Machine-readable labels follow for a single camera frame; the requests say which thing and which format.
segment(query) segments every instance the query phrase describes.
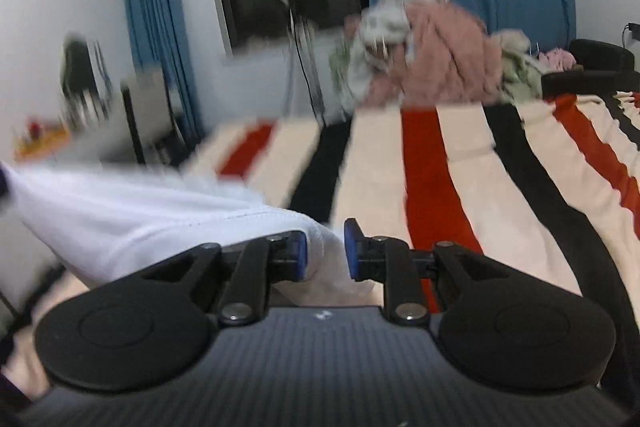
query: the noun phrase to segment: gray ribbed surface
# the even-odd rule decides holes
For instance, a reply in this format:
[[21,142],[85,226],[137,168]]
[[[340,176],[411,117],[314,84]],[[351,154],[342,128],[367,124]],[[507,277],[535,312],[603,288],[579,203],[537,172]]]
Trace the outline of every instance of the gray ribbed surface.
[[500,393],[449,367],[423,331],[378,309],[273,309],[225,330],[200,364],[158,389],[96,397],[56,389],[28,425],[118,426],[618,426],[596,389],[563,396]]

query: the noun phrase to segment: metal screw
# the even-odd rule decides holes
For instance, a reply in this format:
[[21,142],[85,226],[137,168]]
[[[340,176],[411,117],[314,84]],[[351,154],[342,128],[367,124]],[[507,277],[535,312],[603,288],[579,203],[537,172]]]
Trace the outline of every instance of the metal screw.
[[249,304],[245,304],[244,302],[234,302],[231,304],[227,304],[220,314],[230,321],[244,321],[251,317],[254,311],[251,309]]
[[406,321],[416,321],[427,314],[427,308],[416,302],[405,302],[396,308],[396,314]]

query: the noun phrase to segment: pink fabric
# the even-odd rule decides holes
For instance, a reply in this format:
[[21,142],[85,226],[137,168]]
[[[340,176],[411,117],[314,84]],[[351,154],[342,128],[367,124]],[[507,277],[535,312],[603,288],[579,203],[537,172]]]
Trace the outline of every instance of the pink fabric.
[[453,3],[411,4],[406,15],[414,35],[414,61],[407,65],[404,50],[399,50],[389,74],[370,83],[363,106],[386,105],[400,90],[405,106],[497,101],[502,52],[478,18]]
[[575,57],[568,51],[556,48],[538,57],[540,64],[549,68],[550,72],[567,71],[576,65]]

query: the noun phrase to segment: black stripe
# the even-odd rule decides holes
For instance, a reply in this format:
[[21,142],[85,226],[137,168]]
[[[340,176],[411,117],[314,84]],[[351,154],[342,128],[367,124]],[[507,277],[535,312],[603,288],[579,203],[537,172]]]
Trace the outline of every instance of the black stripe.
[[631,123],[629,117],[625,114],[620,107],[620,100],[613,98],[612,96],[603,96],[607,109],[609,109],[609,114],[611,118],[618,120],[620,124],[620,131],[626,134],[626,137],[633,143],[636,144],[636,148],[640,151],[640,129]]
[[340,166],[350,136],[351,120],[322,129],[316,152],[291,196],[289,210],[306,214],[318,223],[329,222]]
[[495,152],[540,223],[551,233],[574,272],[580,291],[616,324],[616,347],[601,385],[623,405],[640,405],[640,334],[626,288],[589,219],[569,206],[535,156],[512,105],[484,110]]

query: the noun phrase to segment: striped bed sheet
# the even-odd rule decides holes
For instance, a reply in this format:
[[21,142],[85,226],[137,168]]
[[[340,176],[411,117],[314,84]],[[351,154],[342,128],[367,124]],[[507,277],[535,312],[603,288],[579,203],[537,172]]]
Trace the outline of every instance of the striped bed sheet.
[[640,405],[640,95],[222,126],[188,171],[413,248],[456,241],[579,295],[616,324],[602,386]]

